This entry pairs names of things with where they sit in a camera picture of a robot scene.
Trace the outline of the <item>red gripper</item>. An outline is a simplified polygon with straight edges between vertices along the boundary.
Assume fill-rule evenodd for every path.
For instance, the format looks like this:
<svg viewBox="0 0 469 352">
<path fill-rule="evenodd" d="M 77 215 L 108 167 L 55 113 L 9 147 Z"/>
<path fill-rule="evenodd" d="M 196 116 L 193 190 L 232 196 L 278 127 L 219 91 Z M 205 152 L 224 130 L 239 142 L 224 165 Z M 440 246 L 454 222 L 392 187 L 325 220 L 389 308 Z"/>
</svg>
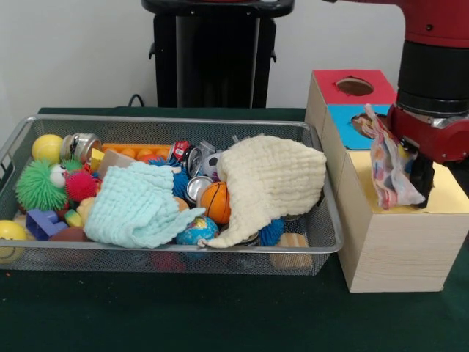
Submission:
<svg viewBox="0 0 469 352">
<path fill-rule="evenodd" d="M 419 151 L 410 171 L 410 182 L 424 197 L 417 208 L 428 205 L 435 171 L 433 162 L 444 164 L 468 158 L 468 117 L 430 117 L 392 105 L 387 126 L 401 142 Z"/>
</svg>

